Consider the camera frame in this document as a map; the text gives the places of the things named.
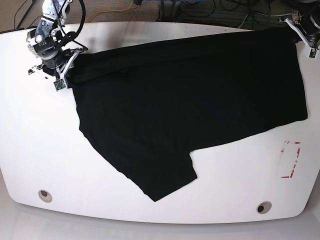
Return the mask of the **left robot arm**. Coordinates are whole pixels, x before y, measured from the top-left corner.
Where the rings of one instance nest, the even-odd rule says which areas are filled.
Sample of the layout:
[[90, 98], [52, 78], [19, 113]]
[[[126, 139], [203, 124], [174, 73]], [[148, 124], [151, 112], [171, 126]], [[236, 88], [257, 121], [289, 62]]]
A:
[[296, 11], [296, 17], [284, 21], [304, 43], [305, 57], [316, 60], [320, 55], [320, 1], [283, 0], [282, 3]]

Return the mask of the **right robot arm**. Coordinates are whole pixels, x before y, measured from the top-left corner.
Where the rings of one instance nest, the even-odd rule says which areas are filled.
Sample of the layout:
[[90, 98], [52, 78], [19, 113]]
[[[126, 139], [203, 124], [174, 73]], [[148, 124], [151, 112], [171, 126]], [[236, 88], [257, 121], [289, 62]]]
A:
[[71, 0], [46, 0], [42, 5], [43, 15], [37, 27], [27, 33], [29, 51], [41, 59], [28, 74], [40, 74], [53, 81], [56, 91], [68, 87], [68, 72], [74, 67], [74, 60], [88, 48], [77, 42], [86, 20], [86, 8], [82, 0], [80, 25], [76, 31], [66, 33], [65, 22], [70, 12]]

